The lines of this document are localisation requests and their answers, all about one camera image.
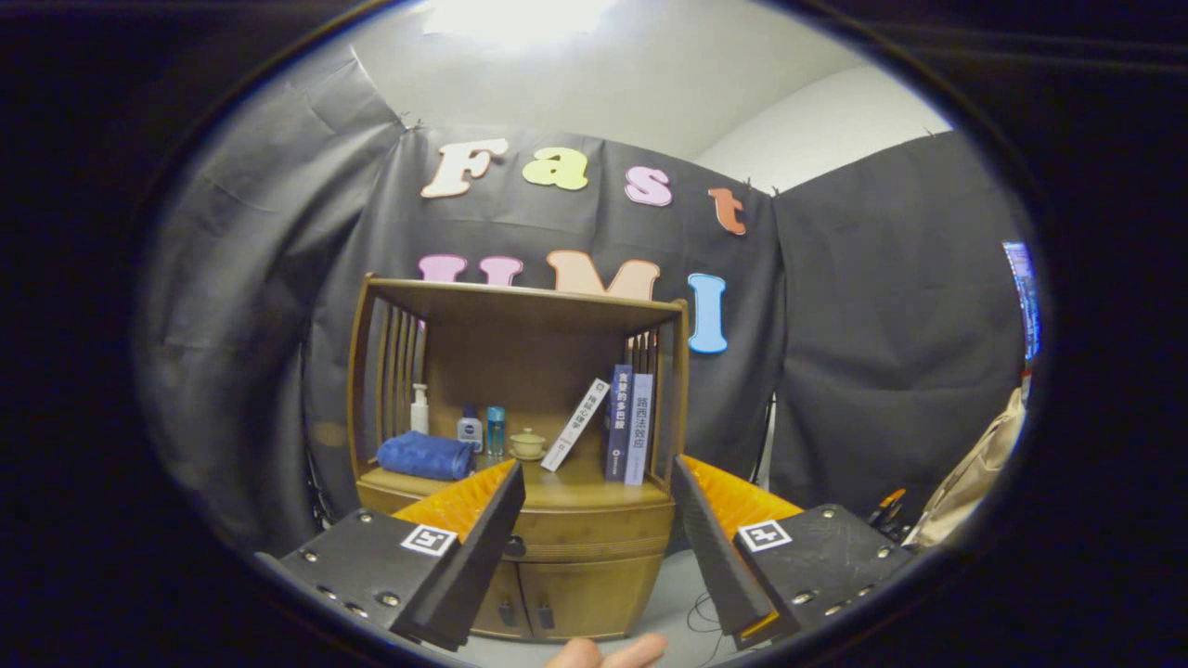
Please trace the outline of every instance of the human finger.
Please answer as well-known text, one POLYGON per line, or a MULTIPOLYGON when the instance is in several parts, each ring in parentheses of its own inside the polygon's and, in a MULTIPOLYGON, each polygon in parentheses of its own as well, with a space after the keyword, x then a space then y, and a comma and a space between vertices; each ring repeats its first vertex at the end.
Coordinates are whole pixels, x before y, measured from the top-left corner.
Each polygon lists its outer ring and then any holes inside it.
POLYGON ((589 638, 574 638, 561 648, 556 656, 544 664, 544 668, 599 668, 602 653, 589 638))
POLYGON ((658 634, 640 636, 631 647, 602 660, 601 668, 644 668, 656 663, 664 655, 668 639, 658 634))

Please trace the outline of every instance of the colorful foam letter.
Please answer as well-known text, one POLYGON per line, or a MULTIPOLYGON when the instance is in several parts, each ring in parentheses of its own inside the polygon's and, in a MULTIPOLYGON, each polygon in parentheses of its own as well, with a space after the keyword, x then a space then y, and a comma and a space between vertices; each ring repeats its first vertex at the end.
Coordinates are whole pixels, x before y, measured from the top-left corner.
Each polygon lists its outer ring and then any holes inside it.
POLYGON ((532 153, 536 158, 524 165, 524 178, 537 185, 556 185, 565 190, 586 188, 586 156, 561 146, 549 146, 532 153))
POLYGON ((466 258, 459 256, 425 256, 417 263, 423 281, 454 283, 466 269, 466 258))
POLYGON ((742 210, 742 202, 734 198, 729 188, 710 188, 709 196, 718 207, 718 222, 731 234, 746 234, 746 226, 734 216, 735 210, 742 210))
POLYGON ((524 271, 524 263, 516 258, 491 257, 482 258, 479 269, 487 275, 487 285, 503 285, 510 288, 512 277, 524 271))
POLYGON ((602 279, 594 269, 594 260, 579 251, 554 251, 545 260, 557 272, 558 292, 583 295, 607 295, 624 300, 652 300, 652 285, 659 278, 661 267, 644 260, 627 260, 619 267, 609 288, 602 288, 602 279))
POLYGON ((640 204, 663 207, 672 202, 668 175, 658 169, 633 166, 627 170, 627 198, 640 204))
POLYGON ((503 156, 506 152, 506 139, 446 144, 441 147, 442 162, 437 165, 437 175, 429 185, 421 189, 421 196, 450 197, 466 193, 470 184, 462 179, 465 172, 469 171, 472 177, 480 178, 491 166, 491 156, 503 156))
POLYGON ((722 292, 726 291, 726 282, 708 273, 690 273, 689 286, 693 288, 696 317, 693 336, 689 336, 689 349, 702 354, 723 352, 726 338, 722 336, 722 292))

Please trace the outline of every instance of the saucer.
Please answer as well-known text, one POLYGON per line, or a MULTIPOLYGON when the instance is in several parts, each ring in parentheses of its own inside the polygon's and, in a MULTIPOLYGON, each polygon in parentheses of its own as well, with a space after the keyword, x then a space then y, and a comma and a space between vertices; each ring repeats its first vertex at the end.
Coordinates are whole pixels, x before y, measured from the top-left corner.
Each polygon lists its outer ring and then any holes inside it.
POLYGON ((516 448, 507 448, 507 452, 520 461, 541 461, 542 459, 544 459, 544 450, 541 450, 541 454, 536 456, 520 456, 520 454, 516 452, 516 448))

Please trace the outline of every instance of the dark blue book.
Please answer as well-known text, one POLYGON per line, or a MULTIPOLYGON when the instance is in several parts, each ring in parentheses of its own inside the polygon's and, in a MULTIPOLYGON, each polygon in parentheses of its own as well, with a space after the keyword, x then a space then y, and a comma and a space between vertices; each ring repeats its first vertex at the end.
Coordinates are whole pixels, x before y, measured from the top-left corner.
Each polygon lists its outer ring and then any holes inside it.
POLYGON ((623 483, 627 471, 627 443, 631 440, 631 391, 634 370, 630 364, 614 365, 611 376, 609 401, 606 403, 606 470, 605 477, 623 483))

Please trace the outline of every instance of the orange soft pad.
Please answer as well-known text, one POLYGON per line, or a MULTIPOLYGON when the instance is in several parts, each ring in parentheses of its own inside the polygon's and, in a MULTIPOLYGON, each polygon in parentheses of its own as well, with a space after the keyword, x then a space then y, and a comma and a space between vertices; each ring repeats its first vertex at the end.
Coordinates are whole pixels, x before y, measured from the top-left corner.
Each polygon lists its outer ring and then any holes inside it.
POLYGON ((513 464, 516 464, 514 460, 508 460, 480 471, 440 492, 404 506, 392 517, 455 531, 457 540, 465 543, 474 523, 479 521, 482 511, 491 503, 495 490, 507 478, 513 464))
POLYGON ((709 508, 728 541, 734 540, 739 527, 767 519, 784 519, 801 512, 800 508, 721 468, 688 455, 681 458, 706 494, 706 500, 709 502, 709 508))

